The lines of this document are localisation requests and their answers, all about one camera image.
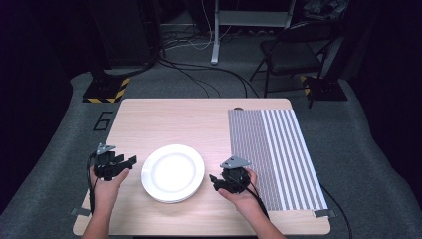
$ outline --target black curtain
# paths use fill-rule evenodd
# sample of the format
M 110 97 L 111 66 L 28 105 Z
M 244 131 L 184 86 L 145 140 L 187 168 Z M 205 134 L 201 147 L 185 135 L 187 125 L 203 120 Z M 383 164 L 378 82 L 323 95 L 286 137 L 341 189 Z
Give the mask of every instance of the black curtain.
M 0 31 L 1 213 L 49 144 L 72 97 L 69 80 L 83 67 L 66 65 L 25 1 L 1 2 Z
M 343 41 L 324 78 L 337 82 L 382 7 L 379 0 L 349 0 L 341 22 Z
M 87 0 L 27 2 L 70 78 L 91 69 L 110 69 Z
M 422 4 L 382 1 L 363 61 L 350 80 L 371 134 L 422 207 Z

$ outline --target black cable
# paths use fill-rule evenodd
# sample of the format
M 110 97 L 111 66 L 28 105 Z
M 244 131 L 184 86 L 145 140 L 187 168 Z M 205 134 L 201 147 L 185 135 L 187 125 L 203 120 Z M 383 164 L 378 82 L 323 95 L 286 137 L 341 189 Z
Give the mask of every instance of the black cable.
M 225 72 L 228 74 L 231 74 L 233 76 L 235 76 L 243 85 L 244 91 L 245 91 L 245 98 L 248 97 L 248 91 L 246 89 L 246 85 L 245 83 L 249 86 L 249 88 L 254 92 L 255 96 L 257 98 L 259 98 L 257 92 L 255 91 L 255 89 L 251 86 L 251 84 L 249 84 L 248 81 L 246 81 L 244 78 L 242 78 L 241 76 L 239 76 L 238 74 L 231 72 L 229 70 L 225 70 L 225 69 L 221 69 L 221 68 L 216 68 L 216 67 L 207 67 L 207 66 L 200 66 L 200 65 L 192 65 L 192 64 L 184 64 L 184 63 L 174 63 L 174 62 L 170 62 L 166 59 L 162 59 L 159 58 L 159 60 L 166 62 L 168 64 L 172 64 L 172 65 L 180 65 L 180 66 L 186 66 L 186 67 L 196 67 L 196 68 L 201 68 L 201 69 L 191 69 L 191 68 L 179 68 L 181 70 L 185 70 L 185 71 L 204 71 L 204 70 L 210 70 L 210 71 L 221 71 L 221 72 Z
M 229 39 L 225 39 L 226 38 L 226 35 L 225 36 L 223 36 L 222 38 L 220 38 L 220 42 L 221 43 L 230 43 L 230 42 L 232 42 L 233 40 L 237 40 L 237 39 L 245 39 L 245 38 L 252 38 L 252 37 L 255 37 L 253 34 L 245 34 L 245 35 L 239 35 L 239 34 L 236 34 L 236 36 L 233 36 L 234 34 L 233 33 L 229 33 L 229 35 L 230 35 L 230 38 Z
M 96 190 L 96 185 L 97 185 L 97 181 L 98 181 L 99 179 L 98 178 L 96 178 L 96 181 L 94 182 L 94 186 L 93 186 L 93 191 L 95 191 Z
M 208 87 L 210 87 L 210 88 L 212 88 L 217 94 L 218 94 L 218 97 L 219 98 L 221 98 L 221 95 L 220 95 L 220 92 L 215 88 L 215 87 L 213 87 L 213 86 L 211 86 L 210 84 L 208 84 L 208 83 L 206 83 L 206 82 L 203 82 L 203 81 L 200 81 L 200 80 L 198 80 L 198 79 L 196 79 L 196 78 L 193 78 L 192 76 L 190 76 L 189 74 L 187 74 L 187 73 L 185 73 L 185 72 L 183 72 L 183 70 L 184 69 L 180 69 L 179 67 L 176 67 L 174 64 L 171 64 L 171 63 L 169 63 L 171 66 L 168 66 L 168 65 L 165 65 L 164 63 L 162 63 L 162 62 L 160 62 L 160 60 L 158 60 L 157 61 L 160 65 L 162 65 L 162 66 L 164 66 L 164 67 L 168 67 L 168 68 L 172 68 L 172 69 L 176 69 L 176 70 L 178 70 L 178 71 L 180 71 L 181 73 L 183 73 L 183 74 L 185 74 L 188 78 L 190 78 L 192 81 L 194 81 L 194 82 L 200 82 L 200 83 L 202 83 L 202 84 L 205 84 L 205 85 L 207 85 Z
M 194 45 L 193 42 L 202 39 L 202 37 L 199 34 L 192 34 L 191 36 L 186 37 L 177 37 L 177 32 L 175 33 L 174 37 L 169 37 L 166 39 L 166 42 L 164 43 L 164 48 L 166 50 L 171 49 L 173 47 L 177 47 L 180 42 L 189 42 L 191 45 Z
M 93 159 L 96 156 L 96 153 L 93 152 L 91 153 L 90 157 L 88 158 L 87 161 L 87 181 L 88 181 L 88 190 L 90 191 L 90 209 L 91 209 L 91 213 L 94 213 L 94 209 L 95 209 L 95 194 L 94 194 L 94 189 L 95 187 L 93 187 L 91 185 L 91 173 L 90 173 L 90 167 L 91 167 L 91 159 Z
M 218 96 L 221 98 L 220 93 L 218 92 L 218 90 L 217 90 L 217 89 L 215 89 L 213 86 L 209 85 L 208 83 L 205 83 L 205 82 L 202 82 L 202 81 L 200 81 L 200 80 L 198 80 L 198 79 L 193 78 L 192 76 L 190 76 L 189 74 L 187 74 L 187 73 L 183 72 L 183 70 L 179 69 L 178 67 L 176 67 L 176 66 L 174 66 L 174 65 L 168 66 L 168 65 L 163 64 L 163 63 L 162 63 L 162 62 L 160 62 L 159 60 L 158 60 L 157 62 L 158 62 L 158 64 L 160 64 L 160 65 L 162 65 L 162 66 L 164 66 L 164 67 L 168 67 L 168 68 L 176 69 L 176 70 L 178 70 L 179 72 L 181 72 L 182 74 L 186 75 L 186 76 L 187 76 L 190 80 L 192 80 L 192 81 L 193 81 L 196 85 L 198 85 L 199 87 L 201 87 L 201 88 L 202 88 L 202 90 L 204 90 L 205 94 L 207 95 L 207 98 L 210 98 L 210 96 L 209 96 L 209 94 L 208 94 L 208 91 L 207 91 L 207 90 L 206 90 L 206 89 L 205 89 L 205 88 L 204 88 L 201 84 L 199 84 L 199 83 L 205 84 L 205 85 L 207 85 L 207 86 L 209 86 L 209 87 L 213 88 L 213 89 L 217 92 Z
M 265 204 L 264 204 L 264 202 L 263 202 L 263 200 L 261 199 L 261 197 L 259 196 L 259 194 L 258 194 L 258 190 L 256 189 L 256 187 L 255 187 L 255 185 L 252 183 L 252 182 L 250 182 L 251 183 L 251 185 L 254 187 L 254 189 L 255 189 L 255 191 L 257 192 L 256 194 L 251 190 L 251 189 L 249 189 L 248 187 L 246 187 L 246 186 L 244 186 L 242 183 L 240 183 L 240 182 L 238 182 L 237 180 L 235 180 L 233 177 L 231 177 L 231 176 L 227 176 L 227 177 L 229 177 L 230 179 L 232 179 L 234 182 L 236 182 L 239 186 L 241 186 L 243 189 L 245 189 L 245 190 L 247 190 L 248 192 L 250 192 L 254 197 L 255 197 L 255 199 L 257 200 L 257 202 L 258 202 L 258 204 L 260 205 L 260 207 L 261 207 L 261 210 L 263 211 L 263 213 L 264 213 L 264 215 L 268 218 L 268 219 L 270 219 L 270 216 L 268 215 L 268 211 L 267 211 L 267 208 L 265 207 Z
M 202 9 L 204 10 L 204 14 L 205 14 L 205 18 L 206 18 L 206 20 L 207 20 L 207 23 L 208 23 L 208 27 L 209 27 L 209 30 L 210 30 L 210 32 L 212 31 L 212 29 L 211 29 L 211 25 L 210 25 L 210 23 L 209 23 L 209 20 L 208 20 L 208 17 L 207 17 L 207 15 L 206 15 L 206 12 L 205 12 L 205 7 L 204 7 L 204 2 L 203 2 L 203 0 L 201 0 L 201 3 L 202 3 Z M 194 24 L 194 20 L 193 20 L 193 18 L 192 18 L 192 16 L 191 16 L 191 20 L 192 20 L 192 29 L 193 29 L 193 31 L 194 31 L 194 33 L 195 33 L 195 24 Z M 175 48 L 175 47 L 184 47 L 184 46 L 193 46 L 194 48 L 196 48 L 196 46 L 195 45 L 202 45 L 202 43 L 198 43 L 198 44 L 194 44 L 189 38 L 187 38 L 187 40 L 181 40 L 181 41 L 186 41 L 186 42 L 189 42 L 190 43 L 190 45 L 180 45 L 180 46 L 178 46 L 177 44 L 175 45 L 175 46 L 173 46 L 173 47 L 171 47 L 171 48 Z M 209 40 L 208 40 L 208 43 L 203 43 L 203 44 L 207 44 L 207 46 L 205 46 L 204 48 L 202 48 L 202 49 L 198 49 L 198 48 L 196 48 L 196 49 L 198 49 L 198 50 L 203 50 L 203 49 L 205 49 L 205 48 L 207 48 L 210 44 L 212 43 L 212 34 L 210 35 L 210 38 L 209 38 Z
M 322 186 L 322 184 L 319 184 L 320 187 L 322 188 L 322 190 L 329 196 L 329 198 L 331 198 L 331 200 L 335 203 L 335 205 L 338 207 L 338 210 L 341 211 L 341 214 L 343 215 L 344 221 L 347 225 L 347 230 L 348 230 L 348 238 L 353 238 L 353 233 L 351 231 L 351 226 L 350 223 L 347 219 L 347 216 L 345 215 L 344 210 L 341 208 L 340 204 L 334 199 L 334 197 L 328 192 L 328 190 L 325 189 L 325 187 Z

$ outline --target wooden table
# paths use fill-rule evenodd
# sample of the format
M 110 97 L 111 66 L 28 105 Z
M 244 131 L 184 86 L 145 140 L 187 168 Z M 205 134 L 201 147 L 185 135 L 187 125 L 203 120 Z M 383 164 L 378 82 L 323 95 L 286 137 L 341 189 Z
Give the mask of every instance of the wooden table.
M 122 184 L 111 218 L 110 235 L 229 236 L 255 235 L 234 205 L 213 188 L 209 174 L 221 178 L 220 163 L 231 156 L 228 110 L 284 110 L 285 99 L 130 99 L 121 103 L 106 144 L 138 163 Z M 205 163 L 198 191 L 179 203 L 153 199 L 141 183 L 142 166 L 159 148 L 184 144 Z M 89 209 L 88 194 L 83 208 Z M 270 211 L 272 222 L 287 235 L 326 234 L 327 218 L 310 210 Z M 78 216 L 74 233 L 82 235 L 90 217 Z

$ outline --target stand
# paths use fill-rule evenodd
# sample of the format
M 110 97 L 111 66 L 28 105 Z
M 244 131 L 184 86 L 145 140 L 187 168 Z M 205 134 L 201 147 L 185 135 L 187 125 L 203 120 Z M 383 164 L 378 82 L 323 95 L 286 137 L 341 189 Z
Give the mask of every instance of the stand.
M 338 81 L 306 77 L 303 83 L 310 90 L 307 94 L 308 100 L 310 100 L 309 108 L 312 107 L 314 101 L 347 101 L 347 96 Z
M 91 69 L 93 80 L 83 96 L 84 103 L 118 103 L 126 90 L 130 77 L 141 74 L 151 68 L 146 64 L 143 69 L 122 75 L 110 75 L 103 70 Z

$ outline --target white shelf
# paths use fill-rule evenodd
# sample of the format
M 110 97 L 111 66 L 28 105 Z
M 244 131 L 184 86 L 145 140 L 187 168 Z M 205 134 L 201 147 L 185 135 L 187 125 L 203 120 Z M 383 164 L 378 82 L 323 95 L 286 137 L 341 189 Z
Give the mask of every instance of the white shelf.
M 285 27 L 292 16 L 288 12 L 220 11 L 220 25 Z

